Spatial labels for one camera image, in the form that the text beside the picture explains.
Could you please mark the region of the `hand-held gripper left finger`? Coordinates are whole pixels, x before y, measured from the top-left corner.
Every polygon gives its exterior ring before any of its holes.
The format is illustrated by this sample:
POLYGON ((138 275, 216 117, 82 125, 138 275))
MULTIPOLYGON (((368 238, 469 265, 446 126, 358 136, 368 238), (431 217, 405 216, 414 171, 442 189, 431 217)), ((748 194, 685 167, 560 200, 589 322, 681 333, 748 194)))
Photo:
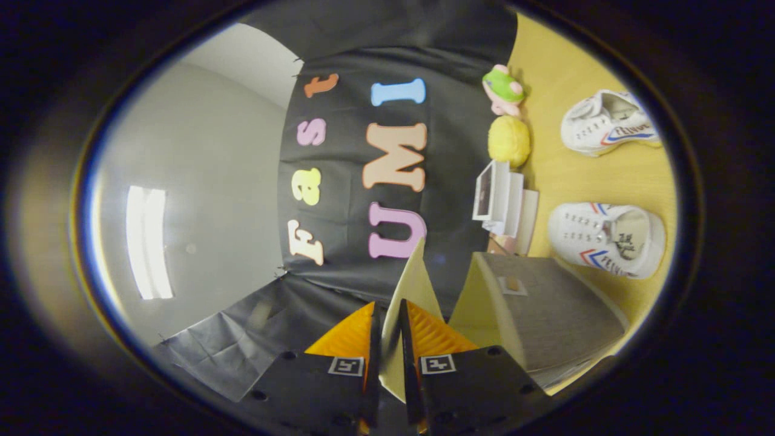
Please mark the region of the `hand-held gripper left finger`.
POLYGON ((380 312, 352 312, 304 351, 283 351, 249 390, 254 413, 287 435, 368 435, 377 427, 380 312))

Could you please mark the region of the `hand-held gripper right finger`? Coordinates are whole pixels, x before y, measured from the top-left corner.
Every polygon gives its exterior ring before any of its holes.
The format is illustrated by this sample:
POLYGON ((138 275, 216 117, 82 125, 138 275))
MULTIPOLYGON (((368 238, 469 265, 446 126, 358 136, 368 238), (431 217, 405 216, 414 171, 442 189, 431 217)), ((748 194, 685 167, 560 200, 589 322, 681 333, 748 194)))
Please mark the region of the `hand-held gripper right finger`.
POLYGON ((474 345, 408 300, 400 303, 409 423, 421 435, 507 435, 551 399, 501 346, 474 345))

